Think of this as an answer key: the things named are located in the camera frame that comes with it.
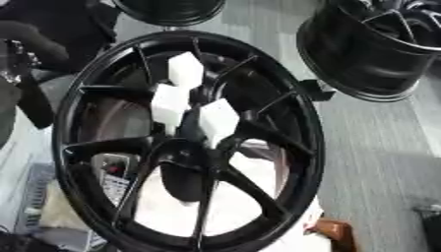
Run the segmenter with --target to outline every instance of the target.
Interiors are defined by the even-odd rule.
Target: wheel
[[[205,65],[204,85],[192,91],[193,109],[184,116],[177,135],[169,137],[152,121],[150,101],[156,84],[167,82],[166,60],[184,51],[193,52]],[[132,78],[136,71],[138,81]],[[209,150],[204,137],[194,134],[198,127],[192,117],[197,116],[197,107],[219,97],[225,97],[241,119],[232,136]],[[107,98],[141,107],[147,120],[144,135],[97,138],[99,130],[91,128],[110,124],[99,116],[108,110],[99,108]],[[266,142],[281,154],[280,161],[288,169],[275,199],[229,162],[249,139]],[[62,101],[52,144],[57,178],[70,204],[92,229],[123,251],[257,251],[283,235],[307,209],[322,179],[325,152],[312,101],[286,68],[246,43],[198,31],[149,34],[97,58],[79,74]],[[93,157],[103,153],[139,157],[128,189],[116,205],[105,196],[95,175]],[[142,183],[163,164],[201,178],[198,216],[189,237],[134,221]],[[204,227],[220,181],[248,194],[262,211],[242,227],[209,236]]]

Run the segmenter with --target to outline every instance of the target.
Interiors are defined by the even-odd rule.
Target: wheel spoke
[[[193,47],[195,50],[195,56],[196,58],[201,61],[202,63],[204,63],[204,59],[202,58],[202,52],[201,52],[201,48],[199,47],[199,38],[198,37],[193,37],[192,39],[192,43],[193,43]]]
[[[75,183],[69,186],[74,187],[73,191],[80,192],[79,197],[91,204],[91,208],[103,219],[109,220],[113,209],[113,204],[105,195],[104,190],[99,185],[99,181],[94,173],[94,168],[86,162],[76,163],[68,166],[66,175],[70,176]]]
[[[258,58],[257,55],[250,55],[248,58],[226,68],[225,70],[223,70],[222,72],[220,72],[220,74],[218,75],[218,77],[215,79],[214,83],[213,83],[213,89],[212,89],[212,93],[211,93],[211,100],[215,100],[220,98],[221,96],[221,91],[224,88],[224,82],[223,80],[225,80],[225,78],[234,73],[235,71],[237,71],[238,69],[248,65],[249,63],[255,61]]]
[[[141,46],[137,45],[137,46],[133,47],[133,50],[138,54],[138,56],[141,59],[144,75],[146,77],[146,81],[148,82],[148,85],[152,85],[153,84],[152,71],[150,70],[149,62],[147,60],[146,55],[144,54],[143,48],[141,48]]]
[[[265,217],[270,219],[280,218],[285,215],[285,209],[280,206],[276,200],[232,165],[229,165],[228,168],[221,173],[221,180],[224,180],[251,196],[259,203]]]
[[[146,107],[150,106],[150,102],[152,101],[152,98],[154,96],[152,92],[148,92],[145,90],[112,85],[83,86],[80,87],[80,90],[85,95],[122,99]]]
[[[269,130],[258,123],[242,120],[237,126],[236,134],[243,135],[248,139],[260,139],[269,144],[286,148],[293,152],[299,159],[311,158],[313,152],[301,143],[295,142],[284,134]]]
[[[374,29],[382,29],[384,27],[384,29],[389,30],[390,28],[394,28],[396,30],[391,32],[397,32],[398,34],[395,35],[397,35],[399,38],[407,42],[416,42],[414,34],[405,18],[396,10],[391,10],[381,15],[369,18],[368,20],[365,20],[364,23],[372,26]]]
[[[102,153],[126,153],[140,155],[152,147],[154,137],[122,138],[114,140],[83,142],[64,148],[69,158],[75,161],[88,160]]]
[[[218,184],[216,176],[208,171],[206,174],[206,179],[203,179],[202,190],[203,195],[199,203],[198,217],[196,220],[195,229],[191,237],[191,246],[193,251],[202,252],[203,239],[204,239],[204,229],[207,223],[208,213],[210,209],[210,204],[212,202],[213,194],[215,188]]]
[[[146,165],[145,160],[142,159],[139,163],[138,174],[133,179],[122,197],[118,207],[116,208],[115,215],[112,218],[112,226],[115,227],[121,217],[133,219],[133,208],[136,204],[136,199],[139,191],[141,190],[144,181],[154,172],[155,167],[153,165]]]

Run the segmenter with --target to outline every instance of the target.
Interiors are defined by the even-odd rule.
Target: black alloy wheel
[[[193,52],[206,70],[203,86],[191,93],[193,109],[185,115],[175,137],[165,136],[163,127],[152,120],[146,136],[98,141],[85,134],[85,128],[94,126],[85,118],[107,97],[144,107],[151,118],[150,101],[156,84],[167,82],[167,59],[185,51]],[[127,66],[144,74],[145,81],[136,88],[120,85],[119,76]],[[199,106],[219,97],[225,97],[241,119],[232,136],[209,150],[203,144],[204,137],[194,132],[197,127],[191,126],[191,117]],[[248,139],[284,149],[288,174],[277,199],[229,163]],[[79,74],[63,99],[52,145],[57,178],[74,210],[123,251],[258,251],[282,236],[305,212],[318,191],[325,158],[324,137],[313,103],[289,71],[249,44],[198,31],[141,36],[97,58]],[[92,157],[102,153],[139,156],[137,172],[116,206],[103,193],[92,165]],[[154,168],[163,164],[203,177],[198,217],[190,237],[168,235],[134,221],[140,187]],[[220,181],[252,197],[262,214],[231,232],[206,236],[207,213]]]
[[[225,0],[113,0],[134,19],[163,27],[188,27],[217,15]]]
[[[299,29],[298,50],[346,95],[401,100],[441,53],[440,7],[430,0],[324,0]]]

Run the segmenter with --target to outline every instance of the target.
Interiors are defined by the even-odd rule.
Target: white cloth
[[[276,172],[272,162],[235,154],[231,163],[270,196],[275,197]],[[165,190],[160,170],[157,169],[144,183],[138,201],[135,221],[154,230],[190,236],[193,232],[198,203],[183,204]],[[205,235],[213,236],[237,229],[261,214],[260,206],[250,196],[235,187],[221,182],[213,196]],[[304,229],[314,225],[323,214],[315,199],[308,211],[283,237],[262,251],[265,252],[328,252],[331,245],[320,235],[304,235]]]

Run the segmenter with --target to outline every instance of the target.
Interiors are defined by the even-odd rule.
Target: black tire rim
[[[236,133],[223,140],[214,151],[201,149],[190,140],[166,139],[161,127],[155,123],[150,136],[83,142],[80,136],[81,118],[96,98],[110,96],[137,103],[149,110],[152,84],[166,77],[158,76],[161,70],[155,69],[154,61],[182,51],[192,51],[207,69],[204,85],[192,94],[194,105],[207,103],[217,95],[237,100],[232,95],[238,94],[238,86],[228,84],[235,76],[246,76],[251,83],[256,83],[255,88],[253,86],[256,90],[261,87],[260,83],[265,83],[271,87],[271,92],[259,97],[239,94],[240,102],[231,102],[242,115],[241,121]],[[99,82],[105,80],[103,76],[109,71],[116,71],[118,64],[121,67],[121,63],[124,65],[128,61],[137,62],[145,71],[149,87],[133,90],[109,83],[104,86]],[[266,104],[267,100],[281,100],[281,96],[283,102],[274,107],[256,107],[259,102]],[[250,138],[262,139],[286,149],[289,176],[276,200],[227,165],[238,144]],[[126,41],[97,58],[79,74],[62,101],[54,124],[52,145],[57,178],[74,210],[99,235],[124,251],[257,251],[271,244],[296,223],[316,195],[324,168],[324,138],[319,118],[312,101],[289,71],[266,53],[246,43],[197,31],[149,34]],[[149,167],[155,167],[152,164],[161,161],[162,149],[167,146],[172,146],[172,149],[195,146],[190,151],[198,157],[205,157],[199,158],[198,164],[210,167],[199,170],[205,178],[202,188],[205,196],[201,198],[198,220],[191,237],[159,233],[134,222],[131,214],[140,183],[152,172]],[[139,173],[131,181],[129,193],[126,193],[122,204],[117,207],[104,195],[91,166],[93,155],[112,152],[141,157]],[[214,184],[219,180],[254,198],[263,214],[237,230],[207,237],[203,232],[205,216]]]
[[[346,95],[375,101],[410,96],[441,53],[436,1],[326,0],[302,24],[297,47],[308,67]]]
[[[178,6],[180,9],[173,7],[173,1],[171,1],[171,4],[162,3],[161,6],[154,3],[143,13],[139,7],[136,7],[136,1],[113,0],[113,2],[121,11],[134,19],[163,27],[189,27],[203,23],[217,15],[225,4],[224,0],[213,0],[212,4],[208,4],[208,1],[201,1],[203,4],[198,6],[195,3],[194,9],[188,10],[190,4],[187,4],[184,5],[187,9],[182,10],[182,6]]]

